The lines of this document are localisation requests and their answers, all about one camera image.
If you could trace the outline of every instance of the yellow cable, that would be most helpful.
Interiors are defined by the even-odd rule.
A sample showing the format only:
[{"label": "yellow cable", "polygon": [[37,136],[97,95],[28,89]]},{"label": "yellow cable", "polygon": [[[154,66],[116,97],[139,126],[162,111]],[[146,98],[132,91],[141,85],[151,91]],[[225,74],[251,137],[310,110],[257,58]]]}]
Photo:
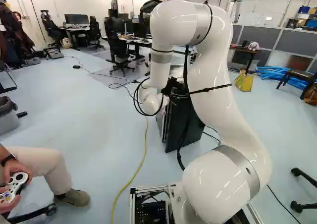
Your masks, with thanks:
[{"label": "yellow cable", "polygon": [[145,159],[145,156],[147,154],[147,133],[148,133],[148,128],[149,128],[149,120],[148,118],[146,117],[147,119],[147,127],[145,129],[145,136],[144,136],[144,146],[145,146],[145,149],[144,149],[144,154],[143,154],[143,158],[139,164],[139,167],[138,169],[135,171],[135,173],[133,174],[132,178],[130,179],[130,181],[118,192],[117,196],[115,197],[114,199],[114,202],[113,202],[113,205],[112,205],[112,211],[111,211],[111,224],[113,224],[113,216],[114,216],[114,210],[115,210],[115,205],[117,204],[117,201],[118,201],[118,198],[120,197],[121,193],[130,185],[130,183],[134,180],[135,176],[137,176],[140,168],[142,167],[143,165],[143,162],[144,162],[144,159]]}]

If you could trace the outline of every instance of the beige pants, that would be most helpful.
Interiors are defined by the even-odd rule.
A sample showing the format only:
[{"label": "beige pants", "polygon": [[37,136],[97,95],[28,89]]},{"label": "beige pants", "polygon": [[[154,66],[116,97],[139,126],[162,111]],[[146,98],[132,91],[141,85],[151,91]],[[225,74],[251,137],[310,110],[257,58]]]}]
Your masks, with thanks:
[{"label": "beige pants", "polygon": [[[44,176],[51,191],[55,195],[68,192],[72,182],[61,152],[45,148],[6,147],[17,159],[27,166],[34,177]],[[3,183],[3,167],[0,166],[0,183]],[[0,224],[7,221],[0,216]]]}]

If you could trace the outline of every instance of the yellow bag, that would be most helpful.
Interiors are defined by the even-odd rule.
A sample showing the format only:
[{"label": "yellow bag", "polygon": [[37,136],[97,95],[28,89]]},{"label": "yellow bag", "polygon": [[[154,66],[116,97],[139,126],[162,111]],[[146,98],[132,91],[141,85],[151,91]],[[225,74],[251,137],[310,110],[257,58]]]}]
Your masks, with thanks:
[{"label": "yellow bag", "polygon": [[242,92],[251,92],[253,77],[253,75],[246,74],[245,70],[242,69],[239,76],[234,80],[234,84]]}]

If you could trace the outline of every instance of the shoe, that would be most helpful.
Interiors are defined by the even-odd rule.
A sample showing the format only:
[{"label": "shoe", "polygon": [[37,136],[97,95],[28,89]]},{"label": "shoe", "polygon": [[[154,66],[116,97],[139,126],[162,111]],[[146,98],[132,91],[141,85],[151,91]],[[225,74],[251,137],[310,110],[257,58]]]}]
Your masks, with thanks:
[{"label": "shoe", "polygon": [[90,202],[90,196],[85,191],[71,189],[62,197],[54,196],[55,203],[68,203],[75,207],[87,206]]}]

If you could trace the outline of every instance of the wristwatch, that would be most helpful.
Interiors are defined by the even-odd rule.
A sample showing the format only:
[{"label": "wristwatch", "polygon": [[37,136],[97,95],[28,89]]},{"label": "wristwatch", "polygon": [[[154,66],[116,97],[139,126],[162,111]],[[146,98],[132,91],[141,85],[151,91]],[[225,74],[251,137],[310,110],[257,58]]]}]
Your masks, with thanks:
[{"label": "wristwatch", "polygon": [[5,166],[5,163],[7,163],[9,160],[12,160],[12,159],[16,160],[16,156],[15,156],[13,153],[11,153],[11,154],[8,155],[7,157],[5,157],[5,158],[0,162],[0,164],[4,167],[4,166]]}]

